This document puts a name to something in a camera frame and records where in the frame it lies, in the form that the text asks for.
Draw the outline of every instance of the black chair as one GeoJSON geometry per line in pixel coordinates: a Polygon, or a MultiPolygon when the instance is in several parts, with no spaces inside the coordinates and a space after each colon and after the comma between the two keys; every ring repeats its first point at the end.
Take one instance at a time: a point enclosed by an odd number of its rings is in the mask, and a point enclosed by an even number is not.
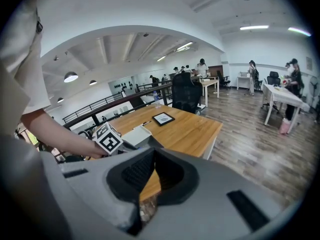
{"type": "MultiPolygon", "coordinates": [[[[281,83],[278,72],[270,71],[270,74],[269,74],[269,76],[266,77],[266,79],[267,79],[268,85],[279,86],[281,83]]],[[[264,106],[270,106],[270,104],[269,103],[263,104],[262,109],[264,108],[264,106]]],[[[279,109],[277,108],[276,104],[273,104],[272,107],[277,111],[277,113],[279,113],[279,109]]]]}
{"type": "Polygon", "coordinates": [[[223,87],[227,87],[228,84],[230,84],[230,80],[228,80],[229,76],[222,76],[220,70],[217,70],[216,73],[218,74],[219,77],[219,84],[223,87]]]}
{"type": "Polygon", "coordinates": [[[268,85],[280,85],[280,78],[278,72],[270,71],[269,76],[266,77],[268,85]]]}
{"type": "Polygon", "coordinates": [[[193,114],[199,114],[198,103],[203,86],[200,82],[192,82],[189,72],[180,73],[172,80],[172,107],[193,114]]]}

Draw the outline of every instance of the small object on desk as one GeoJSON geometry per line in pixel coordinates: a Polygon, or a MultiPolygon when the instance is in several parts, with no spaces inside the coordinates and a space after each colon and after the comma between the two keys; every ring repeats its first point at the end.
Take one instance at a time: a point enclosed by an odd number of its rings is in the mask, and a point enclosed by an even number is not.
{"type": "Polygon", "coordinates": [[[170,123],[173,120],[175,120],[172,116],[168,115],[165,112],[157,114],[157,115],[153,116],[152,118],[157,122],[157,124],[159,126],[164,126],[167,123],[170,123]]]}
{"type": "Polygon", "coordinates": [[[117,154],[117,149],[124,142],[121,134],[108,122],[105,122],[93,133],[92,140],[103,148],[110,156],[117,154]]]}

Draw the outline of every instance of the wooden desk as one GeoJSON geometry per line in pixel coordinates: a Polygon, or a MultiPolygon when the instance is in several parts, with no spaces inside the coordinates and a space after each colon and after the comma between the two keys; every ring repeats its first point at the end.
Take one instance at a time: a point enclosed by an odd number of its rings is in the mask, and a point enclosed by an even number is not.
{"type": "Polygon", "coordinates": [[[219,80],[210,80],[210,81],[201,81],[202,86],[204,87],[205,95],[205,106],[208,107],[208,86],[217,84],[217,93],[216,97],[219,98],[219,80]]]}
{"type": "MultiPolygon", "coordinates": [[[[146,121],[151,122],[145,128],[151,131],[153,137],[166,149],[195,157],[203,155],[206,159],[209,158],[223,125],[221,122],[165,105],[161,105],[159,108],[156,108],[155,105],[149,105],[109,123],[124,135],[146,121]],[[162,112],[166,112],[175,120],[163,126],[158,126],[152,117],[162,112]]],[[[160,190],[159,177],[154,171],[140,194],[140,200],[146,200],[159,193],[160,190]]]]}

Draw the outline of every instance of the woman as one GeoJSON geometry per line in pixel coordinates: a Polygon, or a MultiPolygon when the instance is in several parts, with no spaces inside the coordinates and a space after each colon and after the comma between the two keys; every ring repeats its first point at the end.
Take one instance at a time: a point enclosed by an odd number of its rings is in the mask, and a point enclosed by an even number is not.
{"type": "Polygon", "coordinates": [[[197,76],[201,76],[203,78],[207,77],[208,67],[204,58],[200,59],[200,63],[198,63],[194,69],[197,71],[197,76]]]}
{"type": "MultiPolygon", "coordinates": [[[[298,61],[295,58],[292,59],[290,64],[293,65],[293,72],[292,72],[292,74],[290,76],[290,81],[289,81],[288,85],[286,86],[286,88],[290,92],[292,92],[294,95],[299,96],[300,95],[300,89],[303,86],[300,67],[298,65],[298,61]]],[[[295,107],[291,106],[291,105],[287,105],[286,106],[286,110],[285,110],[286,119],[291,121],[291,119],[292,119],[292,117],[294,115],[294,112],[295,112],[295,107]]]]}
{"type": "Polygon", "coordinates": [[[249,70],[248,70],[249,73],[250,73],[249,94],[254,96],[255,95],[255,79],[254,79],[255,76],[254,76],[254,71],[257,68],[256,68],[256,63],[253,60],[251,60],[249,62],[249,65],[250,65],[249,70]]]}

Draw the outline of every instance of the black railing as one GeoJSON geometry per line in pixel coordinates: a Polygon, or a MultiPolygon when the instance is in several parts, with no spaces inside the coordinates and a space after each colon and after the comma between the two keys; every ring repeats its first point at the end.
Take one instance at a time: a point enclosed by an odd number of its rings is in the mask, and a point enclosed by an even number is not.
{"type": "Polygon", "coordinates": [[[110,104],[110,103],[112,103],[112,102],[114,102],[114,101],[120,100],[120,99],[122,99],[123,97],[124,97],[124,96],[123,96],[123,94],[122,94],[122,92],[121,92],[121,93],[117,93],[117,94],[115,94],[115,95],[112,95],[112,96],[103,98],[103,99],[101,99],[101,100],[96,101],[95,103],[92,103],[92,104],[90,104],[90,105],[88,105],[88,106],[85,106],[85,107],[77,110],[76,112],[74,112],[74,113],[66,116],[66,117],[63,118],[62,120],[63,120],[65,123],[69,123],[69,122],[71,122],[72,120],[78,118],[79,116],[82,116],[82,115],[84,115],[84,114],[86,114],[86,113],[89,113],[89,112],[91,112],[91,111],[93,111],[93,110],[95,110],[95,109],[97,109],[97,108],[99,108],[99,107],[102,107],[102,106],[104,106],[104,105],[110,104]]]}
{"type": "MultiPolygon", "coordinates": [[[[198,82],[198,81],[199,81],[199,77],[192,77],[191,79],[192,79],[192,81],[195,81],[195,82],[198,82]]],[[[113,102],[111,102],[111,103],[107,103],[107,104],[105,104],[105,105],[102,105],[102,106],[96,108],[95,110],[89,111],[89,112],[87,112],[87,113],[85,113],[85,114],[82,114],[82,115],[76,117],[76,118],[73,119],[72,121],[67,122],[67,123],[64,125],[64,127],[67,128],[67,129],[70,129],[70,127],[72,127],[72,126],[80,123],[81,121],[86,120],[86,119],[88,119],[88,118],[92,118],[92,120],[94,121],[94,125],[92,125],[91,127],[89,127],[89,128],[86,129],[86,130],[93,129],[93,128],[97,127],[97,126],[102,125],[102,124],[105,123],[105,122],[108,122],[108,121],[111,121],[111,120],[113,120],[113,119],[119,118],[119,117],[121,117],[121,116],[123,116],[123,115],[126,115],[126,114],[130,113],[131,111],[135,111],[135,110],[141,109],[141,108],[143,108],[143,107],[145,107],[145,106],[148,106],[148,105],[154,103],[155,101],[153,100],[153,101],[150,101],[150,102],[148,102],[148,103],[145,103],[145,104],[136,106],[136,107],[134,107],[133,109],[130,109],[130,110],[125,111],[125,112],[123,112],[123,113],[117,114],[117,115],[115,115],[114,117],[108,118],[108,119],[106,119],[106,120],[104,120],[104,121],[99,121],[98,118],[97,118],[97,114],[99,114],[99,113],[101,113],[101,112],[103,112],[103,111],[105,111],[105,110],[111,109],[111,108],[113,108],[113,107],[115,107],[115,106],[118,106],[118,105],[120,105],[120,104],[123,104],[123,103],[125,103],[125,102],[129,102],[129,101],[132,100],[132,99],[136,99],[136,98],[140,98],[140,97],[142,97],[142,96],[146,96],[146,95],[148,95],[148,94],[152,94],[154,91],[156,91],[156,92],[157,92],[157,91],[158,91],[158,92],[161,92],[161,96],[159,97],[159,99],[160,99],[160,100],[163,100],[164,105],[168,106],[168,105],[170,105],[170,104],[172,103],[172,102],[171,102],[171,103],[168,103],[168,101],[167,101],[167,98],[168,98],[168,95],[167,95],[167,94],[170,93],[170,92],[169,92],[169,89],[171,89],[171,87],[172,87],[172,83],[169,82],[169,83],[166,83],[166,84],[162,84],[162,85],[160,85],[160,86],[157,86],[157,87],[148,88],[148,89],[146,89],[146,90],[137,92],[137,93],[135,93],[135,94],[132,94],[132,95],[129,95],[129,96],[126,96],[126,97],[117,99],[117,100],[115,100],[115,101],[113,101],[113,102]]]]}

